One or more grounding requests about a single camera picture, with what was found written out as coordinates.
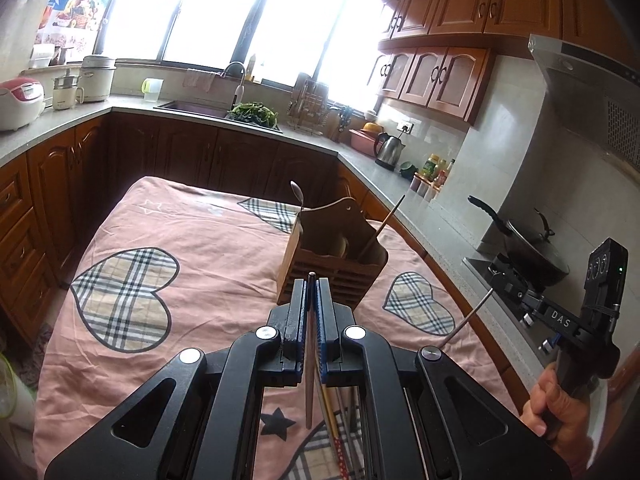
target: faucet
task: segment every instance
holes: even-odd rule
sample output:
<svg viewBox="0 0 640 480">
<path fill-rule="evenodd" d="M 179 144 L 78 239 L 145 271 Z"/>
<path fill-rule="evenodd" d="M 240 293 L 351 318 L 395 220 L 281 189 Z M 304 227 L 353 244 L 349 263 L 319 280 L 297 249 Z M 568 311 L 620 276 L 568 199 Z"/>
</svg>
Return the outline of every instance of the faucet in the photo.
<svg viewBox="0 0 640 480">
<path fill-rule="evenodd" d="M 243 63 L 240 63 L 239 61 L 232 61 L 226 66 L 226 68 L 222 72 L 222 77 L 225 77 L 228 73 L 229 68 L 236 64 L 240 65 L 242 67 L 242 70 L 240 73 L 240 84 L 238 85 L 238 88 L 236 88 L 236 93 L 234 94 L 234 100 L 231 103 L 231 110 L 236 105 L 239 105 L 242 102 L 242 96 L 244 95 L 244 76 L 246 75 L 246 68 L 244 67 Z"/>
</svg>

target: countertop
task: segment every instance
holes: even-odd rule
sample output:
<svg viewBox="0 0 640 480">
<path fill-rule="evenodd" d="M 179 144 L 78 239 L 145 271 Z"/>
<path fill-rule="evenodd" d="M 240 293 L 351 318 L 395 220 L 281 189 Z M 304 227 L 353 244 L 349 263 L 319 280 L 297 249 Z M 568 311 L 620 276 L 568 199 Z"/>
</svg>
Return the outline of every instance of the countertop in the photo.
<svg viewBox="0 0 640 480">
<path fill-rule="evenodd" d="M 372 158 L 350 146 L 337 144 L 325 137 L 295 132 L 286 125 L 280 125 L 281 131 L 275 132 L 233 121 L 156 108 L 165 102 L 148 103 L 140 97 L 111 96 L 105 102 L 78 105 L 73 110 L 46 110 L 29 126 L 16 132 L 0 132 L 0 166 L 55 134 L 111 111 L 210 124 L 298 144 L 337 156 L 389 209 L 406 194 L 396 212 L 399 221 L 447 273 L 472 306 L 485 295 L 486 289 L 482 283 L 463 263 L 465 257 L 484 259 L 484 256 L 456 231 L 453 227 L 455 222 L 447 221 L 449 215 L 441 208 L 437 199 L 426 202 L 408 189 L 409 182 L 399 174 L 378 166 Z M 535 352 L 495 300 L 489 299 L 478 315 L 504 351 L 524 386 L 530 390 L 543 369 Z"/>
</svg>

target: frying pan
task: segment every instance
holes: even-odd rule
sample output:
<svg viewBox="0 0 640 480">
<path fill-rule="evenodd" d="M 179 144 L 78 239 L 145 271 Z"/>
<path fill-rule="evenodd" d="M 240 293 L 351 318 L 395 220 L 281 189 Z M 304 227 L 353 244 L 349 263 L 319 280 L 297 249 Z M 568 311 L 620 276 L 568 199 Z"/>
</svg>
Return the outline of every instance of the frying pan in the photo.
<svg viewBox="0 0 640 480">
<path fill-rule="evenodd" d="M 535 209 L 542 219 L 544 234 L 531 227 L 516 224 L 513 220 L 504 222 L 491 206 L 475 196 L 470 196 L 468 200 L 493 219 L 504 237 L 507 256 L 513 266 L 536 288 L 544 289 L 555 285 L 569 274 L 569 266 L 549 241 L 549 237 L 555 233 L 549 228 L 549 223 L 540 211 Z"/>
</svg>

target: wooden box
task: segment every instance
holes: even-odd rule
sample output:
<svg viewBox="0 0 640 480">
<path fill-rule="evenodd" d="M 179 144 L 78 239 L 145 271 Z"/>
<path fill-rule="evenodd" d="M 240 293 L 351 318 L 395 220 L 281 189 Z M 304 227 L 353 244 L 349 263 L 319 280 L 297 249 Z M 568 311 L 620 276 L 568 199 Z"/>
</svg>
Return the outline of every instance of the wooden box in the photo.
<svg viewBox="0 0 640 480">
<path fill-rule="evenodd" d="M 332 299 L 355 309 L 388 261 L 375 240 L 359 258 L 376 230 L 353 198 L 343 198 L 298 215 L 278 272 L 278 304 L 290 301 L 293 282 L 315 272 L 328 278 Z"/>
</svg>

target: plaid heart pattern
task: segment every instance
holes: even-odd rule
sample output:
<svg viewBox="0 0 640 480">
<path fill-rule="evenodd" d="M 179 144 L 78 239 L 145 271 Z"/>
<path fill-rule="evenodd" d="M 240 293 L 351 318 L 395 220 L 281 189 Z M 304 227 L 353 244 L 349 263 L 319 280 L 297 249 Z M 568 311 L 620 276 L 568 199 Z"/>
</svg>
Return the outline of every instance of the plaid heart pattern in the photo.
<svg viewBox="0 0 640 480">
<path fill-rule="evenodd" d="M 171 330 L 169 310 L 157 293 L 178 270 L 178 261 L 155 247 L 113 254 L 71 283 L 78 314 L 89 332 L 112 350 L 151 350 Z"/>
<path fill-rule="evenodd" d="M 444 336 L 456 327 L 449 311 L 433 299 L 431 283 L 417 272 L 396 276 L 384 309 L 427 334 Z"/>
<path fill-rule="evenodd" d="M 286 234 L 290 234 L 293 231 L 293 224 L 295 224 L 296 216 L 300 211 L 298 206 L 260 200 L 259 198 L 248 198 L 238 202 L 238 204 L 256 215 L 260 220 Z"/>
<path fill-rule="evenodd" d="M 347 429 L 342 420 L 340 412 L 335 413 L 338 423 L 340 439 L 347 453 L 347 467 L 349 468 L 349 478 L 356 479 L 351 463 L 351 452 L 347 444 Z M 356 427 L 351 431 L 353 447 L 358 456 L 358 471 L 360 478 L 364 478 L 364 456 L 362 453 L 362 427 L 360 426 L 360 412 L 356 412 Z M 294 454 L 293 460 L 287 471 L 280 477 L 280 480 L 340 480 L 340 469 L 333 456 L 329 433 L 326 424 L 322 422 L 315 431 L 309 434 L 302 443 L 298 451 Z"/>
</svg>

